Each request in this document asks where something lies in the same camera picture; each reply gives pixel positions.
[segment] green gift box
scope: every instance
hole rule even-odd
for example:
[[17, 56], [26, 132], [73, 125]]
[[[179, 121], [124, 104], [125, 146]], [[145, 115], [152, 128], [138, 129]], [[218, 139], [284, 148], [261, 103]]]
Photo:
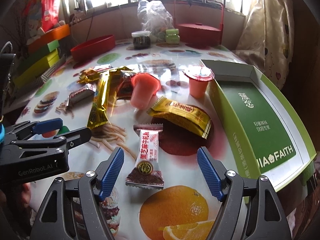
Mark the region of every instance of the green gift box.
[[201, 60], [200, 64], [214, 73], [207, 93], [242, 177], [266, 175], [278, 191], [313, 166], [316, 151], [306, 128], [264, 74], [234, 62]]
[[24, 61], [22, 61], [20, 63], [20, 65], [17, 68], [17, 75], [21, 75], [29, 67], [31, 67], [34, 63], [41, 60], [46, 55], [50, 54], [58, 47], [59, 47], [59, 41], [57, 41], [57, 40], [52, 41], [52, 42], [42, 46], [40, 49], [38, 49], [36, 52], [32, 53], [27, 59], [25, 59]]

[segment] pink jelly cup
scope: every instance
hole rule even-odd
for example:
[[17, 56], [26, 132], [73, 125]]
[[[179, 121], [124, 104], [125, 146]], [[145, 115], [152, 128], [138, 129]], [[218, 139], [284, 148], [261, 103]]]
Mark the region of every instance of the pink jelly cup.
[[131, 79], [133, 88], [130, 103], [138, 109], [146, 109], [153, 95], [161, 88], [161, 82], [148, 73], [138, 73]]
[[189, 78], [189, 94], [194, 98], [202, 98], [209, 81], [214, 79], [212, 70], [204, 66], [190, 66], [183, 73]]

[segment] gold snack bar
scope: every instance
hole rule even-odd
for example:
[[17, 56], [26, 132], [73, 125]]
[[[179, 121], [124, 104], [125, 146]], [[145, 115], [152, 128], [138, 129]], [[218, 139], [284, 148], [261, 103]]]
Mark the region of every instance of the gold snack bar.
[[165, 97], [159, 98], [147, 113], [164, 118], [204, 139], [208, 137], [211, 128], [211, 119], [205, 112]]
[[108, 122], [107, 103], [110, 91], [110, 72], [101, 74], [97, 90], [94, 93], [92, 108], [89, 114], [87, 127], [90, 129], [98, 127]]
[[104, 125], [108, 122], [107, 108], [108, 100], [115, 100], [116, 93], [112, 88], [117, 88], [120, 83], [121, 70], [132, 70], [129, 67], [121, 66], [111, 68], [100, 75], [97, 91], [94, 94], [92, 109], [90, 111], [88, 125], [90, 129]]

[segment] white candy wrapper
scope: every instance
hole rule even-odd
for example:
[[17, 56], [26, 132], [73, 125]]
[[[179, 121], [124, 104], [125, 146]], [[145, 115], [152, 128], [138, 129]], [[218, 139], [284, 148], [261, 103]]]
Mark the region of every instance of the white candy wrapper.
[[163, 126], [148, 124], [135, 126], [140, 131], [139, 155], [134, 169], [126, 179], [126, 185], [148, 189], [163, 189], [164, 180], [158, 163], [159, 132]]

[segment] wrapped snack bar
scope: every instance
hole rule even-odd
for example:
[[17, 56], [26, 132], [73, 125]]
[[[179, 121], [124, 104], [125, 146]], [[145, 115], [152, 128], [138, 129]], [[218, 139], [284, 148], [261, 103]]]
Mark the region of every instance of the wrapped snack bar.
[[211, 120], [201, 109], [161, 97], [147, 111], [153, 117], [164, 118], [202, 138], [208, 137]]
[[159, 166], [159, 133], [162, 124], [135, 125], [140, 136], [136, 164], [127, 176], [125, 184], [148, 189], [163, 189], [164, 180]]
[[92, 109], [90, 111], [87, 127], [90, 129], [104, 125], [108, 122], [107, 107], [110, 95], [110, 89], [117, 87], [120, 83], [121, 70], [131, 70], [126, 66], [111, 68], [100, 74], [97, 85], [97, 91], [94, 94]]
[[94, 93], [92, 108], [89, 114], [87, 127], [90, 129], [108, 122], [107, 103], [110, 91], [110, 72], [104, 72], [99, 79], [97, 90]]
[[95, 83], [85, 84], [79, 90], [71, 92], [67, 99], [67, 107], [73, 106], [77, 102], [81, 101], [84, 98], [87, 98], [93, 95], [97, 90], [97, 85]]
[[133, 92], [131, 78], [136, 75], [136, 71], [121, 70], [120, 71], [120, 85], [117, 89], [117, 97], [130, 98]]

